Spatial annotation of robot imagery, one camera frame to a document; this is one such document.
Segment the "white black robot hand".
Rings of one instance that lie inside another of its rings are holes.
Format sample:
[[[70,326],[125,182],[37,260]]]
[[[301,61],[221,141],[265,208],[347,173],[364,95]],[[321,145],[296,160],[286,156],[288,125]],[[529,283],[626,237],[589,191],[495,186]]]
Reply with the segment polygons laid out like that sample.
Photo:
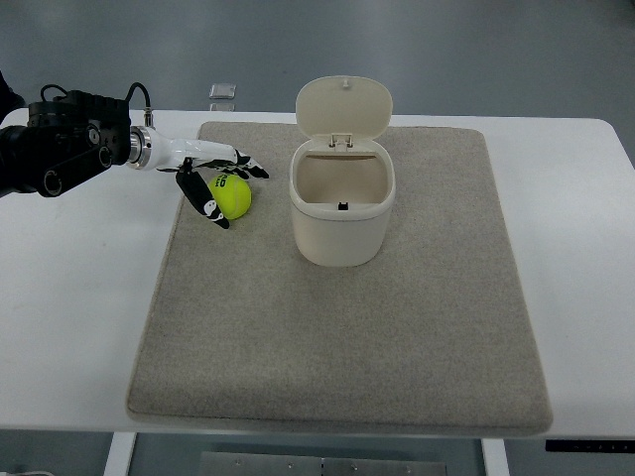
[[[243,179],[266,179],[269,174],[252,157],[226,144],[194,139],[170,139],[151,127],[131,129],[128,165],[139,171],[174,173],[192,207],[223,229],[230,226],[198,170],[209,168]]]

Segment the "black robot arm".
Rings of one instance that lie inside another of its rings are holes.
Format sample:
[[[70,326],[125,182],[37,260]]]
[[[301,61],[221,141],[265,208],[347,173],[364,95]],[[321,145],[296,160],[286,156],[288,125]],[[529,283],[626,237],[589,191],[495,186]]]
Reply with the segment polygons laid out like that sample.
[[[1,195],[57,197],[131,152],[128,99],[64,91],[29,105],[25,126],[1,130]]]

